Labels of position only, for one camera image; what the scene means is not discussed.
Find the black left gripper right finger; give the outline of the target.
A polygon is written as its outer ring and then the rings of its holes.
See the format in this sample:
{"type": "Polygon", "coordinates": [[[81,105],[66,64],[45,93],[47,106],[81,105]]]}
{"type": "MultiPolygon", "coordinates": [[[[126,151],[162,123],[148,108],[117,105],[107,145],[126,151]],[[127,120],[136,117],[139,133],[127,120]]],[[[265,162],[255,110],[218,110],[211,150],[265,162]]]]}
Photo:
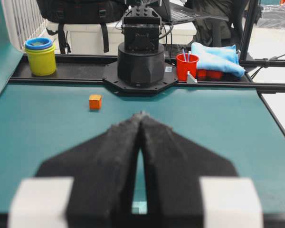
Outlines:
{"type": "Polygon", "coordinates": [[[261,228],[251,179],[148,115],[140,121],[148,212],[164,228],[261,228]]]}

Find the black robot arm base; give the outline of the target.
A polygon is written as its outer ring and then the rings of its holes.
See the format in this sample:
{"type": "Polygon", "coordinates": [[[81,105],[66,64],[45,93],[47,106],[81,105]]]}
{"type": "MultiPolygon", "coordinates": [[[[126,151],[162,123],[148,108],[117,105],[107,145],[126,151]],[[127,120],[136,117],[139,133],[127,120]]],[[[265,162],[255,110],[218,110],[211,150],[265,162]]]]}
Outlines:
{"type": "Polygon", "coordinates": [[[104,70],[103,81],[128,93],[153,94],[178,82],[176,70],[165,62],[159,43],[161,17],[150,7],[131,7],[122,21],[124,42],[117,61],[104,70]]]}

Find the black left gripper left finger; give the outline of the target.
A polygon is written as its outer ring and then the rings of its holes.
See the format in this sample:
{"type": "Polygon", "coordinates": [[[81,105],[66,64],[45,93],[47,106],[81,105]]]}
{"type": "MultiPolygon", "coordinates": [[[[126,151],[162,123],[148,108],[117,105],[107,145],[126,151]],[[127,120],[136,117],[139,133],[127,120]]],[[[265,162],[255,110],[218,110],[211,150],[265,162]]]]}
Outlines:
{"type": "Polygon", "coordinates": [[[23,179],[9,209],[10,228],[111,228],[131,212],[141,114],[43,161],[23,179]]]}

